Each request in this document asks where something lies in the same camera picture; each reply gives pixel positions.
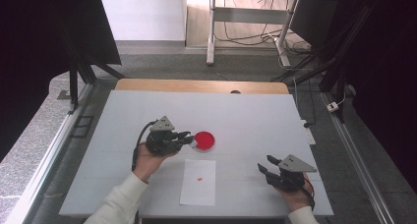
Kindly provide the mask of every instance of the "black curtain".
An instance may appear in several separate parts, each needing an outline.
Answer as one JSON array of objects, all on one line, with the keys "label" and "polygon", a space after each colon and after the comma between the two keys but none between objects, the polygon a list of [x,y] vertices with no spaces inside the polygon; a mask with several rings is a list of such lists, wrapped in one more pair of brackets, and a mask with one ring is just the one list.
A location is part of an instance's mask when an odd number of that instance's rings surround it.
[{"label": "black curtain", "polygon": [[69,71],[71,49],[82,59],[120,64],[101,0],[0,0],[0,40],[0,160],[48,95],[51,79]]},{"label": "black curtain", "polygon": [[353,105],[417,192],[417,5],[380,0],[347,56]]}]

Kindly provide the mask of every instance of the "white wall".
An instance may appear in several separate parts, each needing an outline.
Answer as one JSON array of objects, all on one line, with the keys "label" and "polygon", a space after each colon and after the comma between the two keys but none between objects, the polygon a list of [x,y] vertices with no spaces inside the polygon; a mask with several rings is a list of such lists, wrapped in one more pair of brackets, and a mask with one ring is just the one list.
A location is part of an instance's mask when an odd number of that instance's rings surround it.
[{"label": "white wall", "polygon": [[115,40],[185,40],[186,0],[102,0]]}]

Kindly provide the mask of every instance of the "human hand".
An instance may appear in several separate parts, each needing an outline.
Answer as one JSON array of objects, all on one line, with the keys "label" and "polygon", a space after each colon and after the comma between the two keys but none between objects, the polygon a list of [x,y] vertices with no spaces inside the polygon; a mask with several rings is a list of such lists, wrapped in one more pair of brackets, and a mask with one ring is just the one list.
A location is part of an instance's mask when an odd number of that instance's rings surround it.
[{"label": "human hand", "polygon": [[[309,181],[309,178],[307,177],[306,173],[303,174],[304,178]],[[306,196],[306,194],[304,194],[303,192],[301,192],[300,190],[296,191],[296,192],[292,192],[292,193],[287,193],[287,192],[283,192],[282,190],[275,188],[281,195],[282,197],[285,199],[287,206],[289,208],[289,210],[295,211],[299,208],[305,207],[305,206],[309,206],[310,205],[310,200],[309,198]],[[310,185],[310,183],[305,182],[304,183],[304,189],[306,189],[306,191],[311,194],[313,192],[313,188]]]},{"label": "human hand", "polygon": [[167,154],[164,156],[157,156],[152,154],[147,146],[141,142],[138,147],[138,158],[136,160],[136,168],[133,173],[147,183],[150,175],[152,175],[160,166],[160,164],[168,157],[172,157],[176,153]]}]

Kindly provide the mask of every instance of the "wire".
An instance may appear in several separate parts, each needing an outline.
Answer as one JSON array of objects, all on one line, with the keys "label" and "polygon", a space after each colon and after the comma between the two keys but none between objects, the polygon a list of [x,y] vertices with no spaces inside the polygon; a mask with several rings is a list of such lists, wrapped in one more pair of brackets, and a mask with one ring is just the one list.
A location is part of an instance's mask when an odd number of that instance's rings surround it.
[{"label": "wire", "polygon": [[267,5],[267,0],[259,0],[257,3],[260,3],[261,1],[264,1],[264,5],[261,7],[261,9],[263,9]]},{"label": "wire", "polygon": [[312,210],[314,209],[314,207],[316,206],[316,202],[314,201],[314,195],[315,195],[315,192],[314,192],[314,187],[313,187],[313,185],[311,184],[311,182],[309,181],[309,180],[307,180],[306,178],[304,178],[304,180],[310,185],[310,187],[312,188],[312,193],[310,194],[309,192],[307,192],[307,190],[305,189],[305,188],[301,188],[301,192],[302,193],[304,193],[306,196],[307,196],[307,198],[309,199],[309,201],[310,201],[310,205],[312,206]]},{"label": "wire", "polygon": [[[139,153],[139,146],[142,145],[143,143],[141,143],[142,140],[142,136],[144,135],[144,132],[147,130],[147,128],[153,124],[155,124],[157,122],[157,120],[153,121],[153,122],[149,122],[147,123],[147,125],[142,129],[141,133],[139,134],[139,138],[138,141],[136,142],[136,146],[135,149],[133,150],[133,159],[132,159],[132,171],[135,170],[136,168],[136,160],[138,159],[138,153]],[[139,210],[136,212],[135,214],[135,224],[139,224],[139,220],[141,218],[139,217]]]},{"label": "wire", "polygon": [[311,99],[311,102],[312,102],[312,107],[311,108],[313,110],[313,118],[304,116],[304,114],[301,112],[301,108],[299,109],[299,113],[300,113],[301,119],[306,120],[306,124],[304,124],[304,127],[305,128],[308,128],[310,126],[315,125],[316,124],[316,121],[317,121],[316,104],[314,103],[313,91],[312,91],[312,86],[311,86],[310,79],[309,79],[309,95],[310,95],[310,99]]},{"label": "wire", "polygon": [[311,81],[310,81],[310,79],[309,79],[309,95],[310,95],[310,99],[311,99],[311,101],[312,101],[312,105],[313,105],[313,122],[307,122],[307,117],[305,117],[302,113],[301,113],[301,110],[300,110],[300,105],[298,104],[298,91],[297,91],[297,83],[296,83],[296,81],[295,81],[295,77],[293,77],[292,78],[292,80],[293,80],[293,82],[294,82],[294,94],[295,94],[295,105],[296,105],[296,107],[297,107],[297,111],[298,111],[298,113],[300,114],[300,118],[301,119],[303,119],[303,120],[306,120],[306,123],[308,124],[308,127],[309,126],[313,126],[313,125],[315,125],[316,124],[316,105],[315,105],[315,103],[314,103],[314,99],[313,99],[313,93],[312,93],[312,86],[311,86]]},{"label": "wire", "polygon": [[[290,40],[285,39],[284,42],[285,42],[285,45],[286,45],[286,46],[284,46],[285,50],[288,51],[292,55],[315,54],[315,52],[312,51],[311,49],[303,49],[302,51],[300,51],[299,49],[296,49],[294,47],[295,44],[298,44],[298,43],[303,43],[303,42],[307,43],[307,41],[305,41],[305,40],[292,42]],[[288,42],[292,42],[292,47],[289,47]]]},{"label": "wire", "polygon": [[311,61],[313,61],[316,58],[316,56],[314,55],[309,55],[306,56],[303,60],[301,60],[296,66],[294,66],[292,69],[288,69],[289,72],[285,72],[283,74],[281,74],[278,77],[275,77],[273,79],[270,80],[270,82],[275,82],[277,79],[281,78],[281,82],[288,76],[291,75],[292,73],[294,73],[294,71],[297,71],[299,68],[304,67],[305,65],[307,65],[308,63],[310,63]]},{"label": "wire", "polygon": [[[270,4],[270,9],[272,9],[272,5],[273,5],[273,0],[272,0],[272,2]],[[223,6],[226,7],[226,0],[223,0]],[[266,34],[265,34],[265,30],[267,28],[267,25],[264,26],[264,29],[263,29],[263,31],[262,31],[261,34],[251,35],[251,36],[245,36],[245,37],[233,37],[233,38],[230,37],[229,34],[228,34],[228,32],[227,32],[226,22],[223,22],[223,26],[224,26],[224,33],[226,34],[227,39],[218,38],[214,34],[214,38],[216,40],[219,40],[219,41],[227,41],[227,42],[232,42],[232,43],[236,43],[236,44],[240,44],[240,45],[249,45],[249,46],[263,44],[263,43],[266,43],[268,40],[270,40],[270,38],[268,36],[266,36]],[[271,31],[270,33],[278,32],[278,31],[281,31],[281,29]],[[260,37],[262,39],[262,41],[259,41],[259,42],[256,42],[256,43],[243,43],[243,42],[237,41],[237,40],[251,39],[251,38],[255,38],[255,37]]]},{"label": "wire", "polygon": [[325,52],[327,49],[334,50],[341,37],[356,23],[360,17],[360,11],[352,15],[351,20],[344,25],[343,29],[338,34],[333,36],[324,46],[320,47],[317,52]]},{"label": "wire", "polygon": [[278,54],[278,64],[279,64],[279,67],[281,67],[281,69],[286,70],[286,71],[312,71],[312,69],[301,69],[299,67],[304,67],[306,64],[308,64],[309,62],[311,62],[313,59],[310,59],[307,63],[303,63],[304,61],[306,61],[306,59],[315,57],[314,55],[308,55],[306,58],[304,58],[303,60],[301,60],[301,62],[299,64],[297,64],[296,67],[293,67],[293,68],[285,68],[283,66],[282,62],[281,62],[281,55],[283,53],[284,52],[282,51],[280,54]]},{"label": "wire", "polygon": [[338,102],[337,105],[343,103],[343,101],[344,101],[345,98],[346,98],[346,92],[343,93],[343,99],[340,102]]}]

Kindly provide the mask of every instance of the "metal frame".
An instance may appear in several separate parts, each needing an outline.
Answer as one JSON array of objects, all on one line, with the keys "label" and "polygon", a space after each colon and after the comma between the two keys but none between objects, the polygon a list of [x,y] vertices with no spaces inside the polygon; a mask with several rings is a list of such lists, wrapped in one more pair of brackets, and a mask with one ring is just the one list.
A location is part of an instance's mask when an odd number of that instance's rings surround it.
[{"label": "metal frame", "polygon": [[[330,96],[327,96],[324,93],[322,93],[322,100],[325,105],[331,103]],[[380,219],[380,222],[385,224],[395,223],[388,209],[387,203],[380,192],[380,189],[377,187],[374,179],[371,177],[371,174],[368,171],[368,167],[360,155],[360,152],[356,147],[352,137],[350,136],[346,126],[337,119],[337,116],[334,113],[330,113],[330,116],[343,142],[346,152],[349,155],[350,161],[356,170],[356,174],[358,175],[359,180],[361,181],[362,186],[364,187],[365,192],[368,194],[369,200],[374,207],[378,218]]]},{"label": "metal frame", "polygon": [[288,57],[285,53],[284,41],[291,24],[294,11],[298,0],[293,0],[288,10],[260,10],[260,9],[239,9],[228,7],[215,7],[215,0],[209,0],[209,34],[208,34],[208,55],[207,65],[214,64],[214,23],[249,23],[249,24],[269,24],[282,25],[279,38],[274,40],[274,44],[279,54],[279,59],[284,68],[290,67]]},{"label": "metal frame", "polygon": [[[81,102],[87,102],[84,100],[89,97],[91,92],[91,84],[86,84],[81,95]],[[33,205],[39,191],[43,185],[43,182],[46,180],[47,175],[49,174],[52,166],[58,157],[68,135],[71,133],[73,126],[75,125],[81,111],[85,105],[80,104],[72,114],[68,114],[64,121],[62,122],[61,127],[59,128],[55,138],[52,140],[52,143],[46,150],[45,155],[40,160],[39,165],[33,173],[33,176],[30,178],[28,185],[26,186],[21,198],[15,205],[12,210],[12,213],[7,219],[7,224],[17,224],[23,223],[27,218],[31,206]]]}]

